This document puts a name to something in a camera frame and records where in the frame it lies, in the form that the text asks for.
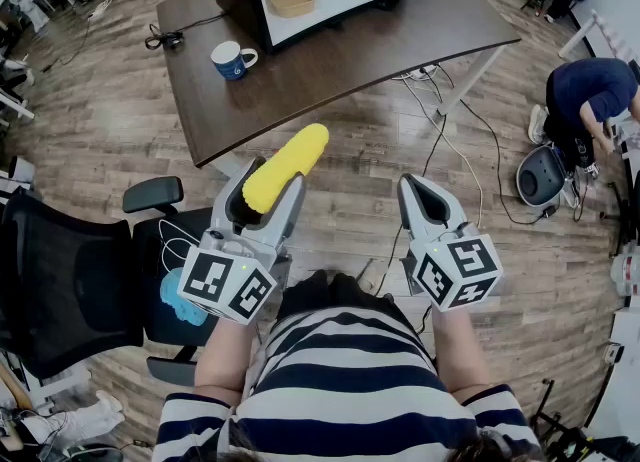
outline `black cable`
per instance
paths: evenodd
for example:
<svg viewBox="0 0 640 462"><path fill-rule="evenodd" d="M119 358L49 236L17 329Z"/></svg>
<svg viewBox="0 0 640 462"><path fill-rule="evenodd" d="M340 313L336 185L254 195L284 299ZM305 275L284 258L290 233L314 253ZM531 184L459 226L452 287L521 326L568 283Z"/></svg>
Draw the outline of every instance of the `black cable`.
<svg viewBox="0 0 640 462"><path fill-rule="evenodd" d="M440 95L440 90L438 89L438 86L436 85L436 83L433 81L433 79L430 76L429 76L429 79L436 86L436 90L438 91L437 95L440 98L440 101L442 101L442 96ZM424 163L424 168L422 169L421 177L424 177L424 175L427 173L427 167L429 166L429 162L431 161L431 157L433 156L433 153L435 153L435 151L436 151L436 147L438 146L438 142L440 142L440 139L442 138L442 134L444 133L444 128L445 128L446 125L447 125L447 116L444 115L443 116L443 121L442 121L442 128L440 129L440 133L438 134L438 138L436 139L435 143L433 144L433 147L431 148L431 152L429 153L429 157L427 158L427 161ZM393 247L391 248L391 255L389 256L389 262L387 263L387 269L384 271L384 275L382 276L382 280L380 281L380 285L378 286L378 290L373 295L374 297L377 297L380 294L380 290L382 289L382 285L384 284L384 281L387 278L387 273L389 273L389 268L391 268L391 263L393 262L393 255L396 252L396 245L398 244L398 238L400 237L400 231L402 231L402 223L400 224L400 227L398 227L398 232L396 233L396 237L393 240Z"/></svg>
<svg viewBox="0 0 640 462"><path fill-rule="evenodd" d="M416 330L416 334L418 336L422 334L427 328L426 321L429 318L430 313L431 313L431 306L427 307L427 310L424 312L424 315L422 316L422 327L420 327L419 330Z"/></svg>
<svg viewBox="0 0 640 462"><path fill-rule="evenodd" d="M87 36L89 35L89 28L91 28L91 19L87 19L87 29L84 32L84 37L82 39L82 44L80 44L80 47L76 50L76 52L71 56L71 58L69 60L67 60L66 62L64 62L62 60L62 58L57 58L56 60L59 60L60 63L63 66L66 66L67 64L70 64L71 61L76 58L78 56L78 54L82 51L82 48L84 48L84 44L87 42Z"/></svg>
<svg viewBox="0 0 640 462"><path fill-rule="evenodd" d="M584 186L584 194L582 194L582 201L580 201L580 213L578 214L578 218L576 218L576 210L578 208L576 208L575 210L573 210L573 221L574 222L580 222L580 219L582 218L582 211L584 210L584 200L587 197L587 190L589 190L589 175L586 175L586 182L585 182L585 186Z"/></svg>
<svg viewBox="0 0 640 462"><path fill-rule="evenodd" d="M449 76L449 73L447 73L440 64L437 64L437 66L442 70L442 72L445 75L447 75L447 78L449 78L449 81L451 82L451 86L455 87L455 85L453 83L453 80L451 79L451 76ZM507 205L504 202L504 194L502 192L502 178L500 177L500 163L502 161L502 155L500 153L500 143L498 142L498 136L496 135L496 132L493 131L493 128L491 127L491 125L487 121L485 121L482 117L480 117L477 113L475 113L473 111L473 109L463 99L460 100L460 103L462 103L466 107L466 109L469 110L469 112L471 112L477 119L482 121L484 123L484 125L487 128L489 128L489 131L493 135L493 139L494 139L494 141L496 143L496 150L498 151L498 164L496 166L496 176L498 177L498 192L500 194L500 202L502 203L502 207L504 208L504 211L507 214L507 217L509 217L509 220L511 220L511 222L513 222L514 224L518 224L518 225L521 225L521 226L532 226L533 224L536 224L537 222L539 222L543 218L549 218L551 215L553 215L557 211L558 207L549 206L549 207L545 208L545 210L540 214L540 216L538 218L536 218L535 220L527 221L527 222L522 222L520 220L515 220L511 216L511 213L509 213L509 210L507 209Z"/></svg>
<svg viewBox="0 0 640 462"><path fill-rule="evenodd" d="M162 45L166 45L169 48L173 48L184 40L183 32L185 30L196 28L198 26L208 25L209 23L213 23L214 21L218 21L219 19L223 18L226 14L227 14L226 12L221 12L216 16L200 19L187 26L183 26L182 28L178 28L177 30L173 30L171 32L162 32L157 25L154 25L153 23L151 23L149 25L151 36L147 37L144 40L144 45L148 50L157 50Z"/></svg>
<svg viewBox="0 0 640 462"><path fill-rule="evenodd" d="M382 280L380 281L380 286L378 286L378 291L376 291L375 294L373 295L374 297L377 297L380 294L380 290L382 289L384 280L387 278L387 274L389 273L389 268L391 268L391 262L393 261L393 254L396 252L396 245L398 244L398 237L400 236L400 231L402 231L402 223L400 223L400 227L398 227L398 232L396 233L396 237L393 240L393 247L391 248L391 255L389 256L387 269L384 271L384 275L382 276Z"/></svg>

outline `hand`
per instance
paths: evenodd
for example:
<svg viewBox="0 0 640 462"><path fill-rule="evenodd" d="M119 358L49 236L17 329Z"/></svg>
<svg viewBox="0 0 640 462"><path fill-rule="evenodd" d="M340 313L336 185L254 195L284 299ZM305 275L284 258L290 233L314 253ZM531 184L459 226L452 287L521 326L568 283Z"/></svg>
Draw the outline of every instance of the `hand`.
<svg viewBox="0 0 640 462"><path fill-rule="evenodd" d="M615 146L613 145L613 141L609 140L608 138L605 138L603 140L600 140L600 147L602 147L602 150L607 154L610 155L611 153L613 153L613 151L615 150Z"/></svg>
<svg viewBox="0 0 640 462"><path fill-rule="evenodd" d="M604 121L604 136L608 139L613 139L613 128L611 127L611 121L609 119Z"/></svg>

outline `chair armrest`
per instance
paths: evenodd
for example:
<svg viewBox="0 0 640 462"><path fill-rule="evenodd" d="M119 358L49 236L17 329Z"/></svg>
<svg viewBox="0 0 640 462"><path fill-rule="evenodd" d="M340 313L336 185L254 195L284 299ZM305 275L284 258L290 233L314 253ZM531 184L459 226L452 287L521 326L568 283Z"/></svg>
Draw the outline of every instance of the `chair armrest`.
<svg viewBox="0 0 640 462"><path fill-rule="evenodd" d="M162 357L147 357L147 368L152 377L177 386L193 387L196 363L174 361Z"/></svg>
<svg viewBox="0 0 640 462"><path fill-rule="evenodd" d="M171 206L184 198L182 182L176 176L153 178L129 188L122 197L122 211L135 211L155 208L162 213L173 214L177 210Z"/></svg>

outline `white mug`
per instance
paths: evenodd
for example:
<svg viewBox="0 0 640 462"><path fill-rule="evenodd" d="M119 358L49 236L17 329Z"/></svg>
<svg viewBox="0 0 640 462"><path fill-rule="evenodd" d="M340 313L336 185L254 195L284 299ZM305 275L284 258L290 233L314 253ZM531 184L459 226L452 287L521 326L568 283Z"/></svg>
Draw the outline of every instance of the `white mug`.
<svg viewBox="0 0 640 462"><path fill-rule="evenodd" d="M253 58L245 62L243 55L253 55ZM247 68L258 61L258 52L251 48L240 49L235 41L225 41L211 52L211 60L225 80L239 80Z"/></svg>

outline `person in blue shirt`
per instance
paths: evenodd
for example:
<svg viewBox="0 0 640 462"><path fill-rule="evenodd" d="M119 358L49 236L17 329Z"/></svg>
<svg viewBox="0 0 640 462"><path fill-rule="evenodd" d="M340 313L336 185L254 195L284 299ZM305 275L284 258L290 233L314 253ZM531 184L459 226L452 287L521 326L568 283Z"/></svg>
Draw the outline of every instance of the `person in blue shirt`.
<svg viewBox="0 0 640 462"><path fill-rule="evenodd" d="M546 109L535 105L531 111L529 138L535 144L550 139L571 168L580 166L596 177L593 139L611 154L614 145L607 121L627 109L640 122L640 92L629 64L615 58L564 64L547 80Z"/></svg>

